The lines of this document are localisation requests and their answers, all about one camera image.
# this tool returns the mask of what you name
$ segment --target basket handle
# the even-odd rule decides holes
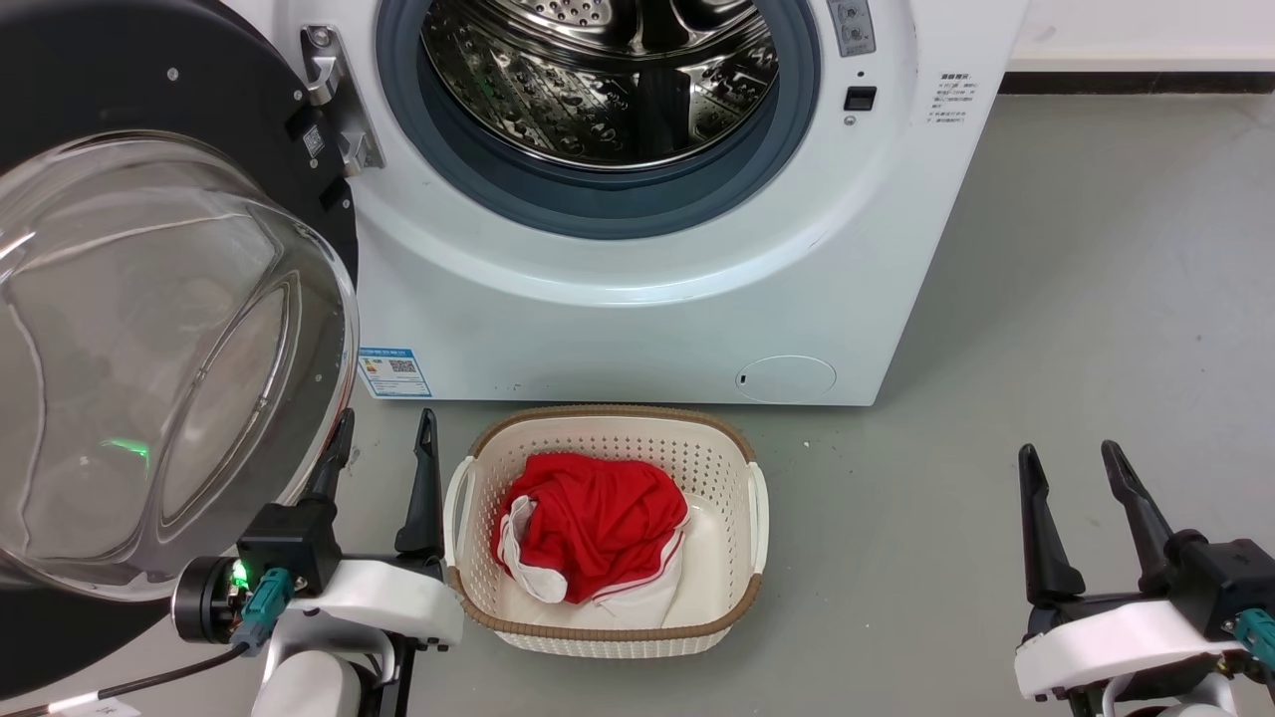
[[[770,547],[770,494],[766,492],[766,478],[761,467],[748,463],[748,519],[752,521],[752,573],[766,569],[766,552]]]
[[[448,496],[442,503],[442,543],[448,565],[453,568],[460,565],[460,536],[456,532],[460,524],[456,521],[456,504],[460,501],[460,494],[469,485],[469,469],[473,464],[474,457],[469,455],[456,466],[456,471],[451,473],[451,481],[448,482]]]

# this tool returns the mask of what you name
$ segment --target brown basket rim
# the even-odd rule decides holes
[[[740,453],[743,454],[745,461],[748,463],[757,462],[756,453],[754,453],[752,445],[748,444],[748,439],[743,438],[743,434],[717,416],[710,416],[699,411],[687,411],[685,408],[626,404],[546,406],[543,408],[528,408],[525,411],[519,411],[492,424],[486,431],[483,431],[483,434],[479,435],[473,443],[473,447],[470,447],[469,455],[477,458],[478,454],[482,453],[482,449],[491,443],[491,439],[496,436],[496,434],[525,421],[536,421],[541,418],[579,418],[590,416],[666,418],[703,424],[725,434],[736,444],[736,447],[740,448]],[[500,617],[484,612],[474,605],[472,600],[469,600],[469,593],[465,592],[464,580],[460,575],[459,568],[449,566],[448,579],[451,583],[451,588],[460,596],[460,605],[464,609],[465,615],[488,630],[513,635],[576,642],[674,640],[713,635],[736,624],[740,617],[743,617],[743,614],[752,607],[752,603],[757,601],[757,595],[761,592],[761,573],[754,573],[752,577],[748,578],[748,587],[745,588],[743,595],[740,597],[740,601],[734,603],[734,607],[732,607],[731,611],[722,617],[703,625],[657,628],[652,630],[580,630],[575,628],[553,628],[548,625],[532,625],[529,623],[501,620]]]
[[[542,408],[528,408],[525,411],[519,411],[511,413],[500,421],[496,421],[487,427],[482,435],[474,440],[473,445],[469,448],[469,455],[477,458],[482,449],[486,448],[491,439],[496,438],[500,431],[527,421],[538,421],[541,418],[588,418],[588,417],[604,417],[604,418],[666,418],[674,421],[687,421],[691,424],[703,424],[705,426],[717,429],[727,435],[732,443],[743,454],[743,459],[748,463],[757,462],[757,454],[754,453],[752,445],[748,439],[743,438],[738,430],[731,424],[727,424],[717,416],[709,413],[701,413],[699,411],[687,411],[685,408],[667,408],[663,406],[629,406],[617,403],[599,403],[589,406],[544,406]]]

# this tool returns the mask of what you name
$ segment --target washing machine door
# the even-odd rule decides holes
[[[5,697],[300,495],[358,337],[340,138],[245,20],[9,0],[0,63],[0,630],[37,652]]]

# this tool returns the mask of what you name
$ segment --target red clothing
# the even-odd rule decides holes
[[[657,574],[663,566],[660,551],[687,512],[686,498],[664,471],[640,461],[599,461],[575,453],[528,458],[500,518],[521,495],[537,503],[519,543],[521,563],[561,573],[571,603]],[[497,563],[500,518],[491,538]]]

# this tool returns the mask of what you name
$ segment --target white plastic basket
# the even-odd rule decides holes
[[[561,452],[645,461],[686,495],[691,519],[682,580],[664,626],[560,626],[555,610],[570,607],[521,595],[492,558],[497,510],[527,457]],[[474,443],[451,476],[444,505],[449,579],[465,612],[509,644],[572,657],[673,657],[722,642],[761,589],[769,524],[766,482],[742,435],[705,413],[639,406],[564,406],[510,416]]]

